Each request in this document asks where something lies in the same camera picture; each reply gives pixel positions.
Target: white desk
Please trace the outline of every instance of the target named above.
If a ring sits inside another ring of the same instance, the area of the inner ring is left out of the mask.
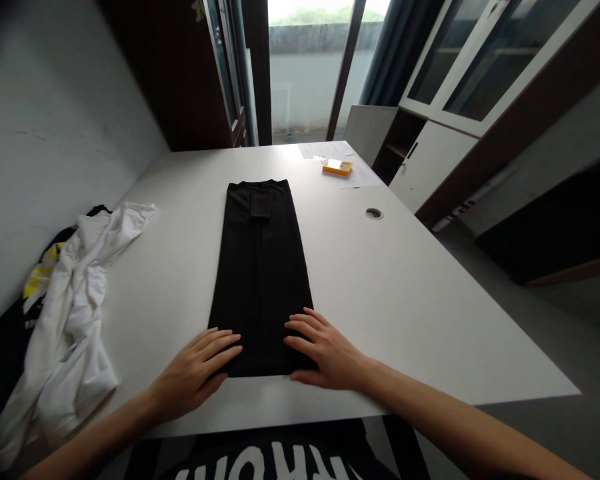
[[[227,185],[288,179],[315,308],[363,352],[468,403],[577,388],[384,185],[340,189],[296,145],[170,153],[125,200],[160,210],[108,274],[103,340],[120,382],[98,417],[148,386],[207,327]],[[368,207],[384,213],[365,216]],[[378,415],[370,400],[228,379],[157,436]]]

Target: paper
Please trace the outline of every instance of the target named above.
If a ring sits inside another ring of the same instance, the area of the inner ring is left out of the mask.
[[[340,157],[354,155],[355,152],[345,141],[299,143],[303,158],[311,159],[316,156],[344,160]]]
[[[346,160],[353,163],[348,177],[325,175],[333,178],[333,183],[340,188],[358,188],[382,185],[383,182],[371,170],[370,166],[358,156],[346,141],[299,143],[303,158],[322,161],[323,158]]]

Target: finger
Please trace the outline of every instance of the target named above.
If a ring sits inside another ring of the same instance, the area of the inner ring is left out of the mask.
[[[320,322],[325,327],[330,327],[331,326],[331,324],[329,323],[329,321],[326,318],[324,318],[322,315],[320,315],[318,312],[316,312],[316,310],[312,310],[309,307],[304,307],[303,310],[308,315],[310,315],[313,318],[315,318],[316,320],[318,320],[318,322]]]
[[[223,337],[227,337],[229,335],[231,335],[233,333],[233,330],[219,330],[219,331],[215,331],[215,332],[211,332],[208,335],[205,335],[203,338],[201,338],[200,340],[198,340],[198,343],[196,343],[192,350],[196,351],[196,352],[200,352],[202,350],[204,350],[204,348],[206,348],[208,345],[212,344],[214,341],[223,338]]]
[[[289,320],[302,321],[312,326],[317,331],[325,329],[325,326],[322,325],[322,323],[318,322],[318,320],[316,320],[310,315],[304,315],[303,313],[296,313],[295,315],[290,315]]]
[[[195,393],[196,400],[199,405],[202,405],[204,401],[206,401],[210,396],[212,396],[215,392],[218,391],[222,382],[226,380],[228,375],[226,373],[222,373],[221,375],[216,375],[214,378],[206,382],[200,390]]]
[[[198,340],[200,340],[202,337],[204,337],[205,335],[207,335],[207,334],[209,334],[209,333],[211,333],[211,332],[215,332],[216,330],[218,330],[218,327],[214,327],[214,328],[212,328],[212,329],[204,330],[204,332],[202,332],[202,333],[198,334],[198,335],[196,336],[196,338],[194,338],[193,340],[191,340],[191,341],[190,341],[190,342],[187,344],[186,348],[191,348],[191,347],[192,347],[192,346],[194,346],[194,345],[195,345],[195,344],[198,342]]]
[[[308,323],[299,321],[299,320],[290,320],[285,323],[285,327],[290,330],[296,330],[296,332],[302,333],[305,337],[310,339],[311,341],[315,341],[317,338],[318,332],[310,326]]]
[[[300,337],[285,337],[285,344],[290,346],[292,349],[297,350],[300,353],[304,353],[313,361],[317,361],[315,359],[316,349],[315,345],[311,342],[308,342]]]
[[[209,360],[212,356],[218,353],[220,350],[224,350],[224,348],[228,347],[230,344],[237,342],[240,340],[240,334],[236,333],[235,335],[226,335],[224,337],[220,337],[210,344],[208,344],[205,348],[200,350],[199,358],[202,361]]]
[[[296,370],[291,374],[291,380],[316,387],[327,387],[327,379],[320,372],[313,370]]]
[[[225,366],[230,360],[236,357],[240,352],[242,352],[242,345],[236,345],[231,347],[229,350],[225,350],[224,352],[218,353],[215,357],[210,358],[205,362],[207,366],[209,374],[212,374],[220,367]]]

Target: cabinet door handle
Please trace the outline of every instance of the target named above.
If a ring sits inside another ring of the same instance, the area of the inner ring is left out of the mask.
[[[411,150],[409,150],[409,153],[407,154],[407,160],[409,160],[411,158],[411,154],[413,153],[413,151],[415,150],[415,148],[417,146],[418,146],[418,142],[413,144],[413,146],[411,147]]]

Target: small yellow box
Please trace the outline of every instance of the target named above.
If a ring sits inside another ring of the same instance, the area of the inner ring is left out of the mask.
[[[348,177],[352,165],[353,162],[327,159],[327,162],[322,166],[322,171],[335,173],[336,175],[342,175],[343,177]]]

